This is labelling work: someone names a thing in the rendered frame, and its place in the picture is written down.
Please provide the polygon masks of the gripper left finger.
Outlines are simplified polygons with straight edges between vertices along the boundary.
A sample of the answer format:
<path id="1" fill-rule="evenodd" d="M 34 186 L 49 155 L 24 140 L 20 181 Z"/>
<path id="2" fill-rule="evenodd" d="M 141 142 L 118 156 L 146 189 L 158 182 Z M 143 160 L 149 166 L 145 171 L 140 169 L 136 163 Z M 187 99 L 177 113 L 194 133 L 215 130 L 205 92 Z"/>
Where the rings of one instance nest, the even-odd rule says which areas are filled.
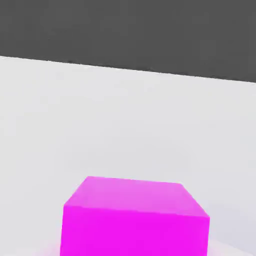
<path id="1" fill-rule="evenodd" d="M 60 244 L 54 243 L 41 248 L 33 256 L 60 256 Z"/>

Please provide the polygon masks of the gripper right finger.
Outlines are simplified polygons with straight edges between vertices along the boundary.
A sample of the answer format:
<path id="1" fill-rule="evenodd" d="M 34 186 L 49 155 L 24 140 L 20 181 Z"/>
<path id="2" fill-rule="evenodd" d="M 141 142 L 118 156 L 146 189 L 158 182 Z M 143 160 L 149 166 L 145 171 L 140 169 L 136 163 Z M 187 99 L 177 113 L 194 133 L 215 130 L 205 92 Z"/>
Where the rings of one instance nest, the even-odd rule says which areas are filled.
<path id="1" fill-rule="evenodd" d="M 208 241 L 207 256 L 253 256 L 251 253 L 214 239 Z"/>

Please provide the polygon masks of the small magenta cube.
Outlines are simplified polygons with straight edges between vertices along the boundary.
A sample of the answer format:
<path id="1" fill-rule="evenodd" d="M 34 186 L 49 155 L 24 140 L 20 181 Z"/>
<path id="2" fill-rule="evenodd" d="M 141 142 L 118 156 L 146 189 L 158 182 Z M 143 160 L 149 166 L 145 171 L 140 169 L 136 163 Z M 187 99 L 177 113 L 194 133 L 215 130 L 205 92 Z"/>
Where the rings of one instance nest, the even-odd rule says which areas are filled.
<path id="1" fill-rule="evenodd" d="M 209 229 L 179 183 L 88 176 L 63 206 L 59 256 L 207 256 Z"/>

